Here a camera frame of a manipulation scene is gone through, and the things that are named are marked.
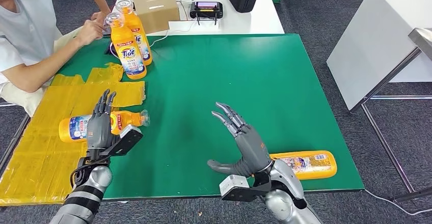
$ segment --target person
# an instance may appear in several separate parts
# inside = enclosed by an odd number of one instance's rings
[[[52,0],[0,0],[1,98],[33,116],[57,71],[80,48],[102,38],[110,8],[106,0],[94,1],[100,12],[61,36]]]

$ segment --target metal frame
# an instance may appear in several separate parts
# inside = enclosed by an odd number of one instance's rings
[[[22,133],[24,132],[25,126],[29,123],[30,116],[25,115],[24,119],[22,119],[21,124],[19,124],[18,129],[16,130],[11,142],[9,143],[6,152],[3,154],[1,160],[0,160],[0,171],[5,166],[9,156],[12,154],[13,150],[15,149],[16,145],[19,142],[19,139],[22,136]]]
[[[411,61],[413,61],[422,52],[425,53],[432,60],[432,29],[418,29],[415,28],[408,37],[416,44],[416,47],[403,58],[402,61],[390,71],[366,96],[354,106],[350,112],[361,107],[365,113],[367,119],[369,120],[372,128],[374,129],[376,135],[378,136],[384,150],[389,156],[393,166],[396,168],[397,173],[402,179],[403,184],[408,190],[408,193],[401,194],[393,199],[394,202],[404,202],[408,200],[417,199],[420,197],[432,195],[432,186],[415,191],[410,181],[408,180],[405,172],[403,171],[401,165],[399,164],[396,156],[394,155],[392,149],[387,143],[383,133],[381,132],[378,124],[375,122],[372,114],[366,106],[366,102],[370,100],[408,100],[408,99],[432,99],[432,95],[398,95],[398,96],[379,96],[376,93],[386,85],[391,79],[393,79],[402,69],[404,69]]]
[[[16,104],[13,104],[13,103],[7,103],[7,102],[0,103],[0,107],[7,107],[7,106],[16,106]]]

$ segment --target white t-shirt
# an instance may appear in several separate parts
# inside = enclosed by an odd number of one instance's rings
[[[50,56],[59,38],[52,0],[15,0],[18,13],[0,6],[0,72]],[[8,82],[0,73],[0,94]]]

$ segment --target orange detergent bottle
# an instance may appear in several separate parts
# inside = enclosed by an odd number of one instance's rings
[[[271,154],[270,158],[283,160],[300,180],[328,178],[337,172],[335,157],[326,150]]]
[[[135,40],[140,48],[141,56],[143,57],[144,64],[150,65],[153,57],[150,50],[150,45],[144,31],[143,24],[140,18],[133,11],[133,4],[130,0],[121,0],[116,4],[116,8],[124,15],[124,24],[133,32]]]
[[[124,17],[120,13],[111,13],[106,17],[111,26],[111,40],[123,65],[126,75],[130,79],[141,79],[147,75],[147,69],[141,57],[135,36],[124,25]]]
[[[75,116],[63,119],[59,124],[60,139],[65,142],[83,142],[87,137],[87,123],[92,115]],[[140,113],[130,111],[111,112],[111,133],[119,135],[127,126],[149,126],[150,117],[147,110]]]

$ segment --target clear bottle cap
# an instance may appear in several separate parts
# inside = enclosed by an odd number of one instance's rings
[[[120,13],[110,13],[106,16],[105,21],[111,27],[122,27],[124,25],[124,16]]]
[[[130,14],[133,12],[133,4],[131,0],[121,0],[116,4],[116,9],[123,14]]]
[[[143,126],[149,126],[150,125],[150,117],[148,115],[148,111],[146,109],[141,111],[140,116],[141,116],[142,125]]]

